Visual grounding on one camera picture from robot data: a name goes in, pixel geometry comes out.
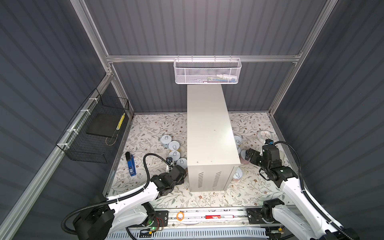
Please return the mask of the orange yellow label can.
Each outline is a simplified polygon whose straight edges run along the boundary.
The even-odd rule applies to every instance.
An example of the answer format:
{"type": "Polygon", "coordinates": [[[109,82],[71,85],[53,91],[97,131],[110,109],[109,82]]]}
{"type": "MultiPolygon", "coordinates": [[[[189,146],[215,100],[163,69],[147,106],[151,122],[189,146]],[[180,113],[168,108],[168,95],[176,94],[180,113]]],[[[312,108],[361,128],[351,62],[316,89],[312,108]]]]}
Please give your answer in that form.
{"type": "Polygon", "coordinates": [[[186,170],[188,168],[188,161],[186,158],[180,158],[177,160],[176,165],[186,170]]]}

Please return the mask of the green label food can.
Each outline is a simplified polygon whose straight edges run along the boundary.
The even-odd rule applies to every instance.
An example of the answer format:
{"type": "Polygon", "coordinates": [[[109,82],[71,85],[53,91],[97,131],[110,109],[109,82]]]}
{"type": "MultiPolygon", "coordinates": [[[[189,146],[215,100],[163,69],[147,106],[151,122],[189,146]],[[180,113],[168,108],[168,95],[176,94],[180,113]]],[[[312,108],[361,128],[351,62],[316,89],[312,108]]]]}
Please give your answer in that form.
{"type": "Polygon", "coordinates": [[[240,167],[238,167],[233,176],[233,181],[237,183],[242,179],[242,177],[243,177],[243,171],[240,167]]]}

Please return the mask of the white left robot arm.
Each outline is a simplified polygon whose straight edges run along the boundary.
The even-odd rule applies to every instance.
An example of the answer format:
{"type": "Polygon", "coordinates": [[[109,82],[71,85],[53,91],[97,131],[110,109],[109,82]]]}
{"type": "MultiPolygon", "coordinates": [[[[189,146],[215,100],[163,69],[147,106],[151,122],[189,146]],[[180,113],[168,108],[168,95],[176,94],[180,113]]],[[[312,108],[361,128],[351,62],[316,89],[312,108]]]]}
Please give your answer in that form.
{"type": "Polygon", "coordinates": [[[151,202],[183,184],[187,171],[160,159],[167,165],[166,173],[151,177],[147,163],[143,162],[147,175],[143,186],[117,196],[100,197],[100,202],[69,213],[61,222],[62,230],[80,240],[104,240],[121,229],[142,227],[149,236],[167,226],[169,212],[156,211],[151,202]]]}

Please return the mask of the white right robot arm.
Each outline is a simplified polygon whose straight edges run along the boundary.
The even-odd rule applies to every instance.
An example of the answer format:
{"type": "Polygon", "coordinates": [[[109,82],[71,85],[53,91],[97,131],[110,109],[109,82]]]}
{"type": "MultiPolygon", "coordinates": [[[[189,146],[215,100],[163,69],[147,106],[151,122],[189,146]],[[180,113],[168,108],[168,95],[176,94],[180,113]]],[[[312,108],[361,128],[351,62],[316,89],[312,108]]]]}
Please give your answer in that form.
{"type": "Polygon", "coordinates": [[[267,224],[279,222],[299,240],[358,240],[352,228],[345,228],[333,218],[305,188],[301,170],[294,171],[282,164],[277,142],[265,141],[262,151],[246,150],[245,159],[258,166],[260,176],[272,181],[284,192],[303,215],[299,218],[285,203],[278,199],[263,202],[261,210],[247,210],[249,222],[256,218],[267,224]]]}

